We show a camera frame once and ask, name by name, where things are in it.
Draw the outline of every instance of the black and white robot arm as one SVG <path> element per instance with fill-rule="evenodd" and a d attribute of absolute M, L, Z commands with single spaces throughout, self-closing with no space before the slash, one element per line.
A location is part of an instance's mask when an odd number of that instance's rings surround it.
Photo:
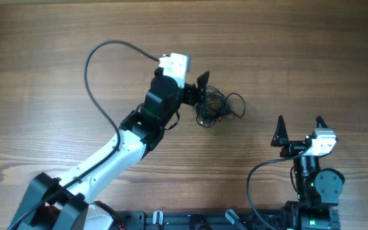
<path fill-rule="evenodd" d="M 209 72 L 198 78 L 197 86 L 186 84 L 189 62 L 189 57 L 182 54 L 161 57 L 144 103 L 120 124 L 118 149 L 77 183 L 49 199 L 50 206 L 43 203 L 28 214 L 35 204 L 61 191 L 69 182 L 108 157 L 118 143 L 118 135 L 87 160 L 55 178 L 39 174 L 28 186 L 10 229 L 106 229 L 110 226 L 111 218 L 99 207 L 89 205 L 114 178 L 154 150 L 162 140 L 170 119 L 175 114 L 179 118 L 178 109 L 182 103 L 195 105 L 205 100 Z M 59 211 L 53 204 L 62 209 Z"/>

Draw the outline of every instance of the pile of black wire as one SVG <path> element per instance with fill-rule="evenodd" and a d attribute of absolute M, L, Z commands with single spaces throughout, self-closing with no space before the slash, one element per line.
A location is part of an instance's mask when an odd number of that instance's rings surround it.
<path fill-rule="evenodd" d="M 231 109 L 228 100 L 231 95 L 236 95 L 241 98 L 243 103 L 243 112 L 241 115 Z M 238 93 L 230 93 L 228 96 L 225 96 L 217 88 L 207 86 L 206 100 L 203 103 L 197 103 L 195 105 L 195 111 L 197 113 L 195 120 L 198 125 L 209 128 L 212 127 L 217 120 L 220 121 L 223 116 L 234 114 L 234 116 L 242 118 L 245 114 L 245 100 Z"/>

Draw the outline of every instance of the wooden table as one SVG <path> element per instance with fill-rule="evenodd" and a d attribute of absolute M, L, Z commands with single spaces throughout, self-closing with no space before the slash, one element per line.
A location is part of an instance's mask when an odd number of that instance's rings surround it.
<path fill-rule="evenodd" d="M 115 210 L 247 210 L 248 172 L 279 157 L 278 115 L 296 140 L 322 115 L 339 142 L 321 166 L 346 177 L 342 228 L 368 229 L 368 1 L 0 6 L 0 229 L 34 176 L 77 165 L 113 136 L 82 80 L 88 52 L 112 39 L 190 54 L 187 81 L 210 70 L 210 84 L 241 94 L 247 111 L 204 129 L 183 105 L 179 125 L 98 200 Z M 144 100 L 156 67 L 117 45 L 95 54 L 89 81 L 116 123 Z M 258 208 L 296 200 L 291 166 L 253 175 Z"/>

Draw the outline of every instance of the small robot arm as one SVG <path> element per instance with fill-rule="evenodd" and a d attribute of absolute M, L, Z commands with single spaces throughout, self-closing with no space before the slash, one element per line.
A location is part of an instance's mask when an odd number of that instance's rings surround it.
<path fill-rule="evenodd" d="M 205 101 L 209 72 L 202 74 L 195 84 L 185 83 L 189 71 L 189 57 L 172 53 L 159 59 L 155 77 L 146 93 L 144 103 L 132 111 L 119 126 L 119 148 L 102 164 L 77 183 L 63 188 L 76 177 L 101 162 L 115 148 L 116 134 L 105 146 L 76 167 L 55 178 L 45 173 L 37 175 L 28 186 L 21 204 L 11 222 L 14 229 L 107 229 L 111 218 L 101 208 L 89 205 L 96 196 L 125 169 L 138 163 L 162 140 L 170 119 L 178 114 L 181 104 L 195 105 Z M 30 209 L 44 198 L 63 190 L 47 202 Z M 101 217 L 101 221 L 86 221 L 87 216 Z"/>

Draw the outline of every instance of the wooden surface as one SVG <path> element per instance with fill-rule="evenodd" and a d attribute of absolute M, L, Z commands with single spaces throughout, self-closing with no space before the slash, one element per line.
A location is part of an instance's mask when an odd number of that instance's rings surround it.
<path fill-rule="evenodd" d="M 34 176 L 55 176 L 112 137 L 82 80 L 88 52 L 110 39 L 156 56 L 190 54 L 187 81 L 210 70 L 210 84 L 241 94 L 247 111 L 203 129 L 183 105 L 179 125 L 98 200 L 115 210 L 248 209 L 248 172 L 279 157 L 270 147 L 278 115 L 292 139 L 311 133 L 322 115 L 339 138 L 321 166 L 346 177 L 343 229 L 368 229 L 368 1 L 0 6 L 0 229 Z M 91 87 L 116 123 L 144 100 L 155 68 L 124 47 L 94 56 Z M 259 208 L 296 199 L 291 165 L 253 175 Z"/>

